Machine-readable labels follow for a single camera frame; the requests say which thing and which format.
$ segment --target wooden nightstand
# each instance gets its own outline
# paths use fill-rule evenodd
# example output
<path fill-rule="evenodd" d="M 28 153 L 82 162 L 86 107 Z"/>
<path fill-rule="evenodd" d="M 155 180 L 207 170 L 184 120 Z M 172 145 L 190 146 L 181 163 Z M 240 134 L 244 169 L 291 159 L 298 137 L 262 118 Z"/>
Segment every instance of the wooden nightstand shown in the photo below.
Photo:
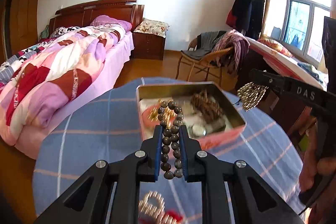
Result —
<path fill-rule="evenodd" d="M 133 33 L 134 50 L 131 57 L 163 60 L 165 38 L 154 34 Z"/>

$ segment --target wooden headboard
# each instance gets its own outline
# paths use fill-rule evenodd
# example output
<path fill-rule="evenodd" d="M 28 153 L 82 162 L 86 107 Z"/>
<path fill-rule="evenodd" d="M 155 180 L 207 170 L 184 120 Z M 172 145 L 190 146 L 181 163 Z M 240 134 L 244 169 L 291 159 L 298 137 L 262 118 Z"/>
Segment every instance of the wooden headboard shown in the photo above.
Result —
<path fill-rule="evenodd" d="M 100 15 L 126 20 L 132 23 L 133 31 L 141 22 L 144 5 L 137 0 L 96 0 L 72 5 L 57 10 L 49 22 L 49 35 L 58 27 L 86 27 Z"/>

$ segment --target screw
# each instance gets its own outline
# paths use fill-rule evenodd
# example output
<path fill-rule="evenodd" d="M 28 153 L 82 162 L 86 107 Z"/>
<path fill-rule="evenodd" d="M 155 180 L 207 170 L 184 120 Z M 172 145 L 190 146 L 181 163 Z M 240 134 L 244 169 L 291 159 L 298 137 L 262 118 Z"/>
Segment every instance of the screw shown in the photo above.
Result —
<path fill-rule="evenodd" d="M 243 160 L 238 160 L 236 162 L 236 165 L 239 167 L 239 168 L 244 168 L 246 167 L 246 162 L 244 162 Z"/>
<path fill-rule="evenodd" d="M 200 151 L 197 152 L 197 155 L 198 155 L 200 158 L 205 158 L 205 157 L 208 155 L 208 153 L 205 152 L 205 151 L 203 151 L 203 150 L 200 150 Z"/>
<path fill-rule="evenodd" d="M 104 168 L 106 166 L 106 162 L 104 160 L 99 160 L 96 162 L 96 166 L 98 168 Z"/>
<path fill-rule="evenodd" d="M 146 153 L 142 150 L 138 150 L 137 152 L 135 152 L 135 156 L 138 158 L 142 158 L 146 155 Z"/>

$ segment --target jewelry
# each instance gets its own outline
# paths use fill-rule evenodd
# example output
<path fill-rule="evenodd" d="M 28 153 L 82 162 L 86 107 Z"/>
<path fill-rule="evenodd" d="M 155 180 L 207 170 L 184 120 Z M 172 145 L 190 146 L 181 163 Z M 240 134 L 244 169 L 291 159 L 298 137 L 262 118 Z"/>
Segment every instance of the jewelry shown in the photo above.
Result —
<path fill-rule="evenodd" d="M 174 109 L 166 109 L 168 107 L 168 103 L 164 100 L 160 99 L 158 100 L 159 105 L 154 105 L 151 109 L 150 114 L 147 116 L 147 119 L 149 119 L 151 122 L 153 121 L 162 121 L 165 120 L 167 125 L 167 128 L 171 128 L 173 126 L 172 119 L 176 118 L 176 113 L 174 112 Z"/>
<path fill-rule="evenodd" d="M 154 198 L 158 206 L 148 203 L 148 199 Z M 177 220 L 165 212 L 165 202 L 163 197 L 158 192 L 150 191 L 144 195 L 143 199 L 139 201 L 139 214 L 152 217 L 156 220 L 156 224 L 181 224 L 182 220 Z"/>
<path fill-rule="evenodd" d="M 190 103 L 195 109 L 202 113 L 202 117 L 206 123 L 211 123 L 224 115 L 224 110 L 219 106 L 217 102 L 208 98 L 206 90 L 196 93 L 192 96 Z"/>
<path fill-rule="evenodd" d="M 174 111 L 175 120 L 173 121 L 173 125 L 169 128 L 167 125 L 167 121 L 165 119 L 160 120 L 160 126 L 163 127 L 163 138 L 162 138 L 162 154 L 161 154 L 161 165 L 160 168 L 165 171 L 164 178 L 165 179 L 173 179 L 174 177 L 181 178 L 183 176 L 182 172 L 182 162 L 181 162 L 181 151 L 179 145 L 179 127 L 182 125 L 183 114 L 182 109 L 177 105 L 174 101 L 161 101 L 160 107 L 157 108 L 157 116 L 165 115 L 166 108 L 167 112 Z M 171 165 L 168 163 L 169 156 L 168 153 L 170 151 L 170 147 L 174 150 L 173 155 L 176 158 L 175 167 L 176 170 L 173 172 L 170 171 Z"/>
<path fill-rule="evenodd" d="M 267 86 L 257 85 L 253 82 L 247 83 L 238 89 L 237 95 L 243 103 L 244 110 L 248 111 L 256 107 L 267 89 Z"/>

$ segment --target wooden floor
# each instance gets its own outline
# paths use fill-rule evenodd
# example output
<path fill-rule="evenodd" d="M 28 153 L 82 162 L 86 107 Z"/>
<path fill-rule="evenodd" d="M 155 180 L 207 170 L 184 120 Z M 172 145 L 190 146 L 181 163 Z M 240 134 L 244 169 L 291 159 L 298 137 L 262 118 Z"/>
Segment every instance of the wooden floor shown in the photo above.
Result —
<path fill-rule="evenodd" d="M 131 59 L 125 63 L 115 87 L 124 85 L 139 77 L 169 77 L 175 78 L 180 52 L 165 51 L 163 61 Z M 203 81 L 205 72 L 191 75 L 190 81 Z M 189 66 L 181 64 L 180 80 L 186 80 Z M 218 82 L 213 76 L 208 81 Z M 232 90 L 236 83 L 236 77 L 223 72 L 221 87 L 224 90 Z M 36 216 L 32 191 L 32 176 L 35 161 L 26 157 L 16 148 L 5 144 L 0 138 L 0 191 L 4 194 L 10 206 L 23 224 L 31 224 Z"/>
<path fill-rule="evenodd" d="M 132 81 L 139 77 L 168 77 L 175 79 L 177 63 L 181 56 L 180 52 L 177 51 L 165 51 L 163 61 L 161 60 L 148 60 L 148 59 L 131 59 L 125 63 L 124 68 L 115 83 L 115 87 L 122 86 L 129 81 Z M 190 66 L 182 64 L 180 65 L 180 73 L 178 76 L 179 80 L 186 80 Z M 200 72 L 195 74 L 198 70 L 194 68 L 193 73 L 190 77 L 190 82 L 192 81 L 204 81 L 206 73 Z M 219 69 L 210 70 L 215 75 L 219 75 Z M 208 81 L 214 81 L 218 83 L 218 79 L 209 75 Z M 235 87 L 236 77 L 228 75 L 223 70 L 222 84 L 223 90 L 229 91 Z"/>

